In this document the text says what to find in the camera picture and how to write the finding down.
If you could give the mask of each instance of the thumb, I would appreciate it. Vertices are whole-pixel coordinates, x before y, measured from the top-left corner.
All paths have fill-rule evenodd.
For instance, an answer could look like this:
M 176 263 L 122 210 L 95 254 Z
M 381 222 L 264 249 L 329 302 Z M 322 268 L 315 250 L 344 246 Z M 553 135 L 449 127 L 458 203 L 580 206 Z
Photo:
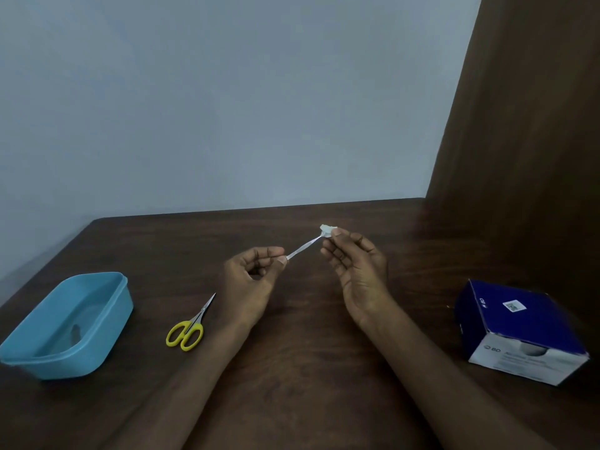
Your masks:
M 356 263 L 365 254 L 365 251 L 360 249 L 348 235 L 338 228 L 334 228 L 334 230 L 331 231 L 330 240 L 333 241 L 335 246 L 337 246 L 346 256 L 350 257 L 350 260 L 353 263 Z
M 265 283 L 269 287 L 269 289 L 273 289 L 277 278 L 279 278 L 281 272 L 283 272 L 286 269 L 287 263 L 288 258 L 286 256 L 277 257 L 273 261 L 273 264 L 271 264 L 271 268 L 269 268 L 269 271 L 266 272 L 266 275 L 262 277 L 260 282 Z

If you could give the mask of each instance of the person's left hand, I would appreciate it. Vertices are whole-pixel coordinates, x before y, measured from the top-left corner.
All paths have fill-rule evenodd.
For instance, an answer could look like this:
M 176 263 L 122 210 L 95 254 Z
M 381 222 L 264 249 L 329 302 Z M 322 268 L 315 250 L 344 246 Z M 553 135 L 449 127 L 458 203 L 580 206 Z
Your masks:
M 233 256 L 224 265 L 222 296 L 219 300 L 227 322 L 254 326 L 265 312 L 277 278 L 288 259 L 281 247 L 252 248 Z M 260 275 L 252 279 L 250 275 Z

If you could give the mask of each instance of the dark brown table surface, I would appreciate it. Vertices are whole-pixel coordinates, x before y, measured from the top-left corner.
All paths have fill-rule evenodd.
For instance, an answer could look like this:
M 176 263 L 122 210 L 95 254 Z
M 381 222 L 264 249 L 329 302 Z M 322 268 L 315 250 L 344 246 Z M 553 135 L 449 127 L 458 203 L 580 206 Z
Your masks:
M 105 363 L 88 376 L 40 382 L 0 367 L 0 447 L 99 446 L 180 367 L 187 354 L 166 347 L 165 336 L 215 291 L 222 262 L 256 245 L 291 252 L 316 236 L 321 223 L 370 237 L 388 256 L 389 287 L 398 302 L 516 416 L 561 448 L 600 448 L 594 363 L 556 388 L 465 361 L 453 304 L 466 280 L 534 285 L 486 244 L 431 215 L 421 199 L 92 222 L 2 307 L 0 340 L 60 281 L 79 273 L 124 273 L 134 311 Z M 186 448 L 439 447 L 385 360 L 350 319 L 338 280 L 318 251 L 311 247 L 290 262 Z M 207 337 L 217 301 L 203 321 Z

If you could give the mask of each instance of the blue plastic container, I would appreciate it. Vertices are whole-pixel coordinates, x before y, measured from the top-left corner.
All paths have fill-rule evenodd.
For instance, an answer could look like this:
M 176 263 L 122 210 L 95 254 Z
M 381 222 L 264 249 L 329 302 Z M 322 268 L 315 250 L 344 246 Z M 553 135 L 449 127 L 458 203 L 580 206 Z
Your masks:
M 0 346 L 0 361 L 40 379 L 76 378 L 106 359 L 133 302 L 117 272 L 65 279 Z

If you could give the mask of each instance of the qr code sticker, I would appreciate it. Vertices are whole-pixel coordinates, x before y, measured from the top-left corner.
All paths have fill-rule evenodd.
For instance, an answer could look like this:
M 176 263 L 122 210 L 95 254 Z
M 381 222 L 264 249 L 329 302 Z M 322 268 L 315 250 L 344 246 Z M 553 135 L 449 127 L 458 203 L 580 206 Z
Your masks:
M 527 308 L 523 305 L 519 300 L 511 300 L 509 302 L 502 303 L 508 308 L 511 313 L 515 313 L 517 311 L 526 310 Z

